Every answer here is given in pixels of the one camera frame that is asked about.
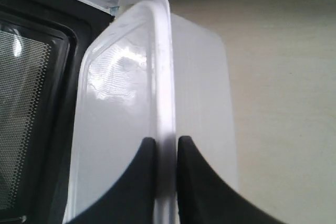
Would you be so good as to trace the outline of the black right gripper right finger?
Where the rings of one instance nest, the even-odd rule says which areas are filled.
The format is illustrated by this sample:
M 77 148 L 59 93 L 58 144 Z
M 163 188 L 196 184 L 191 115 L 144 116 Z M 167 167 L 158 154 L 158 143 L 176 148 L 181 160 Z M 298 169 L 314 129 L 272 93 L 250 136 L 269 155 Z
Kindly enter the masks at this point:
M 227 185 L 189 136 L 178 141 L 177 202 L 181 223 L 278 223 Z

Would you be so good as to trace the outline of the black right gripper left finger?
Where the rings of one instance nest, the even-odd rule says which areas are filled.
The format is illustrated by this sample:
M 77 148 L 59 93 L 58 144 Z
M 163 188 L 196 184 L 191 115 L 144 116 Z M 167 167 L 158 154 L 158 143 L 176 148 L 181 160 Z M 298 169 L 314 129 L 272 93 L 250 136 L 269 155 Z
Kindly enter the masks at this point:
M 156 175 L 156 141 L 146 137 L 117 182 L 70 223 L 153 223 Z

